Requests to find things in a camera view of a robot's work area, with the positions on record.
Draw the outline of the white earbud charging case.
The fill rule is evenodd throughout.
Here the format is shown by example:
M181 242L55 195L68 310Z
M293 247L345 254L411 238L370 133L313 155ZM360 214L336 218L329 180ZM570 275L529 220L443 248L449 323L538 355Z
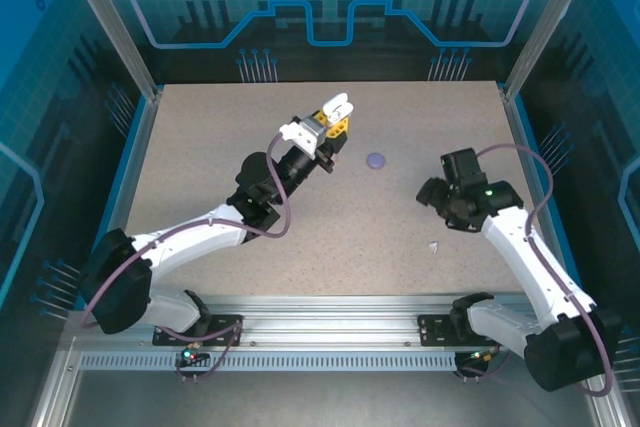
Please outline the white earbud charging case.
M353 110L354 106L349 101L349 96L346 92L339 93L332 97L322 107L322 113L325 115L327 123L330 126L347 119Z

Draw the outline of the clear blue printed back panel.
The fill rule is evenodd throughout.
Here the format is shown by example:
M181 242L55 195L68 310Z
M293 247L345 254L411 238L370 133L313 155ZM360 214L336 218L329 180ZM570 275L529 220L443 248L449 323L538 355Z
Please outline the clear blue printed back panel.
M499 80L545 0L113 0L160 83Z

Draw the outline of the blue printed side panel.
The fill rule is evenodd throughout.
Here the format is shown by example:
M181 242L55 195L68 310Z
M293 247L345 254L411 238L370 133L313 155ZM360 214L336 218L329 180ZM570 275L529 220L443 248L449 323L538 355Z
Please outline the blue printed side panel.
M60 315L148 91L112 0L0 0L0 320Z
M640 0L572 0L520 95L569 269L640 352Z

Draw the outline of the small connector board with LEDs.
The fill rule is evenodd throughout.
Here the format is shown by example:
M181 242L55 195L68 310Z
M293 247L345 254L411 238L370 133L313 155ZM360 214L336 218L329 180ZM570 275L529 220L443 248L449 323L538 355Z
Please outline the small connector board with LEDs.
M472 366L475 364L488 364L494 357L500 353L499 346L489 347L483 350L475 350L469 352L458 352L455 356L456 366L459 369Z
M203 365L210 359L208 353L201 352L200 343L191 343L185 346L177 356L176 367L184 369Z

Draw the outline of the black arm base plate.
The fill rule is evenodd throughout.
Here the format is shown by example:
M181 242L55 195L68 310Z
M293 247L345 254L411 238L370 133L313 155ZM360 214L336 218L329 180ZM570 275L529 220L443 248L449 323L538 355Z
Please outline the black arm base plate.
M152 345L160 347L185 347L190 343L199 343L205 347L224 347L228 343L237 346L240 342L241 315L212 315L198 320L186 332L177 336L156 328L152 336Z
M498 343L475 333L461 334L456 331L448 315L420 315L417 317L420 344L422 347L496 347Z

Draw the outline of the aluminium mounting rail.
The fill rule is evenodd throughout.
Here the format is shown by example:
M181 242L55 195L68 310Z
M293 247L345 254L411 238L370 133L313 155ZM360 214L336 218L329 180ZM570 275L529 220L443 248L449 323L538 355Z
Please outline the aluminium mounting rail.
M449 313L460 294L205 296L210 313L243 319L239 352L419 351L417 319ZM156 326L190 328L200 313L186 294L158 289L142 321L107 335L82 311L69 314L61 350L151 351Z

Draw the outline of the aluminium frame post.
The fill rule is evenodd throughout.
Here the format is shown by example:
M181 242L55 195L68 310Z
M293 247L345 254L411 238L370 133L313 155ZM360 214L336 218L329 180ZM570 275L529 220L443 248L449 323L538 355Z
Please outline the aluminium frame post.
M503 100L514 103L544 48L573 0L548 0L503 88Z
M86 1L141 94L146 100L155 101L158 95L156 83L113 1Z

